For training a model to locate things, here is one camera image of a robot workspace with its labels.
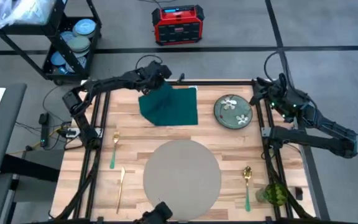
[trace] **gray floor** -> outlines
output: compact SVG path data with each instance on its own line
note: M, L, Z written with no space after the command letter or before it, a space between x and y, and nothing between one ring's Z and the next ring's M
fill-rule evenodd
M99 48L156 47L150 12L156 5L135 0L94 0L103 22ZM191 46L275 45L264 1L260 0L178 0L174 6L200 4L206 20L204 38ZM353 0L273 0L273 8L284 45L358 45L358 1ZM69 0L69 16L88 15L85 1ZM40 37L13 37L26 50L46 50L48 40ZM0 50L10 50L0 40ZM187 78L255 78L263 76L263 62L270 52L165 53L158 54L173 71ZM99 54L94 58L92 76L106 78L134 68L143 54ZM288 63L297 88L308 92L319 109L358 132L358 52L290 52ZM32 58L42 63L44 56ZM271 76L281 72L278 58L269 62ZM53 88L19 56L0 56L0 85L24 82L28 85L18 121L37 125L43 111L42 99ZM62 119L69 119L60 97L69 87L61 87L47 99L47 108ZM38 137L16 128L9 151L18 151ZM342 159L319 149L313 150L324 196L332 220L358 222L358 156ZM49 159L58 164L60 156ZM53 198L54 186L25 182L13 223L41 221Z

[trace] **green handle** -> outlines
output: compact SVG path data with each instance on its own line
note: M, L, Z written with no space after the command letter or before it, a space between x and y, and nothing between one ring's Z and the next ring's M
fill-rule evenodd
M112 159L110 162L110 169L114 169L114 166L116 165L116 148L117 148L117 143L114 144L114 151L112 153Z
M249 191L248 191L248 183L247 183L246 210L247 210L247 212L250 212L250 211L251 211L251 205L249 204Z

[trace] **green napkin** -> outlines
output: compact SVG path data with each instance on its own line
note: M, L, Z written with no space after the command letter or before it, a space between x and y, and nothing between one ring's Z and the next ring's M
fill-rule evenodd
M174 89L164 83L139 97L139 106L141 115L156 126L198 124L195 88Z

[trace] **wooden table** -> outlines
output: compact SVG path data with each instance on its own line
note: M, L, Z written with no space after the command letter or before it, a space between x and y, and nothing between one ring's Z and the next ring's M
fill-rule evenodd
M186 86L176 86L175 88L186 88ZM240 130L226 129L218 124L213 114L215 101L226 94L237 94L248 101L253 95L250 85L198 86L199 125L155 127L139 113L138 97L141 93L134 90L111 92L92 220L103 216L105 221L133 221L140 218L144 212L151 211L153 206L146 197L142 183L144 166L156 148L174 139L191 139L203 144L215 155L221 169L222 186L219 197L209 212L197 220L257 221L265 220L266 216L271 216L274 219L273 207L267 203L259 203L255 199L255 192L269 184L265 161L260 157L263 148L255 107L252 107L253 118L250 125ZM86 111L89 120L92 111L92 107ZM263 103L262 111L264 112L264 121L268 126ZM273 113L273 119L276 125L285 126L279 114ZM114 144L112 136L115 131L120 132L121 138L117 146L116 167L111 170L109 165ZM80 143L73 141L68 147L77 144ZM308 213L314 215L300 153L289 146L284 146L281 152L289 189L292 192L295 187L303 189L303 201L299 201L299 203ZM58 215L77 191L83 156L84 149L65 153L53 200L52 216ZM122 166L127 172L120 211L116 214ZM253 170L249 183L251 212L245 210L246 182L242 178L242 171L246 166L251 166ZM87 198L88 193L86 192L83 197L80 217L85 215ZM281 207L281 211L285 216L283 207Z

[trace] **floral pattern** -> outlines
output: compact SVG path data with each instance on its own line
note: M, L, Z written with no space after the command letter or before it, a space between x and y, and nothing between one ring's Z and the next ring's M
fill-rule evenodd
M239 124L246 124L248 121L248 117L246 117L244 114L241 116L236 116L236 119L238 120Z
M223 104L223 109L227 110L227 109L232 109L234 110L234 108L236 107L235 105L237 104L236 100L230 100L230 97L226 97L224 100L221 101L221 104Z

